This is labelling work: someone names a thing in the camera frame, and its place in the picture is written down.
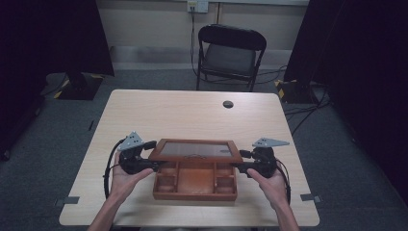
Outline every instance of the tabletop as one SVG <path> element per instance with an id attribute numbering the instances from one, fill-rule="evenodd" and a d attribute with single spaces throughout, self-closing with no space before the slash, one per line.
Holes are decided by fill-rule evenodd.
<path id="1" fill-rule="evenodd" d="M 231 101 L 232 108 L 225 108 Z M 293 213 L 300 226 L 316 226 L 313 200 L 301 194 L 310 189 L 279 98 L 273 93 L 184 90 L 114 90 L 99 121 L 84 162 L 65 204 L 62 225 L 89 225 L 105 201 L 103 178 L 115 144 L 136 131 L 144 141 L 160 139 L 233 141 L 252 150 L 259 138 L 288 141 L 274 147 L 288 169 Z M 147 158 L 151 150 L 142 151 Z M 236 201 L 181 201 L 153 198 L 154 174 L 138 182 L 119 208 L 114 225 L 137 227 L 260 227 L 277 226 L 277 217 L 258 184 L 237 171 Z"/>

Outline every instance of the hand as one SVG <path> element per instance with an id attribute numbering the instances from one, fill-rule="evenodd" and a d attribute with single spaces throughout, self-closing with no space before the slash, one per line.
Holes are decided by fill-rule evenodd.
<path id="1" fill-rule="evenodd" d="M 258 173 L 255 169 L 249 168 L 247 170 L 248 174 L 259 184 L 259 187 L 264 192 L 267 200 L 270 202 L 270 206 L 276 210 L 278 206 L 282 204 L 289 204 L 286 197 L 286 188 L 284 175 L 276 169 L 273 175 L 267 179 Z"/>
<path id="2" fill-rule="evenodd" d="M 146 176 L 150 175 L 153 172 L 153 169 L 148 168 L 137 174 L 129 175 L 122 169 L 121 166 L 118 165 L 119 155 L 120 152 L 116 152 L 111 194 L 109 197 L 113 196 L 123 203 L 123 201 L 125 201 L 125 199 L 130 195 L 136 184 L 138 184 L 141 179 L 144 179 Z"/>
<path id="3" fill-rule="evenodd" d="M 92 224 L 89 226 L 89 231 L 110 230 L 119 206 L 130 195 L 136 184 L 138 184 L 141 179 L 144 179 L 146 176 L 150 175 L 150 173 L 153 172 L 152 168 L 148 168 L 139 172 L 138 174 L 129 175 L 118 164 L 119 155 L 120 152 L 116 152 L 111 194 L 103 203 L 102 208 L 99 210 Z"/>

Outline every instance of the chair backrest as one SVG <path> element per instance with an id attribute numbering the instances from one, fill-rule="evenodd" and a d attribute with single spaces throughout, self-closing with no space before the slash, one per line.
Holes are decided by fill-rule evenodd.
<path id="1" fill-rule="evenodd" d="M 204 41 L 216 45 L 256 51 L 264 51 L 267 48 L 267 40 L 260 33 L 221 24 L 211 24 L 201 28 L 198 32 L 198 40 L 200 46 Z"/>

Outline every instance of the electrical outlet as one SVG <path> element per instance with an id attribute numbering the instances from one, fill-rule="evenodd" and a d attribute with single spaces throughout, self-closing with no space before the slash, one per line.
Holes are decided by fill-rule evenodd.
<path id="1" fill-rule="evenodd" d="M 187 12 L 198 12 L 197 1 L 187 1 Z"/>
<path id="2" fill-rule="evenodd" d="M 199 13 L 207 13 L 208 12 L 208 1 L 198 1 L 196 11 Z"/>

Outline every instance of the black backdrop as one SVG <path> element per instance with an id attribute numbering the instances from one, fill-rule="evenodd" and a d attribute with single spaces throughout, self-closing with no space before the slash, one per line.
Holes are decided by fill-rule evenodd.
<path id="1" fill-rule="evenodd" d="M 27 123 L 46 76 L 72 68 L 114 75 L 94 0 L 0 2 L 1 152 Z"/>
<path id="2" fill-rule="evenodd" d="M 406 204 L 407 9 L 402 0 L 311 0 L 285 75 L 329 85 L 355 138 Z"/>

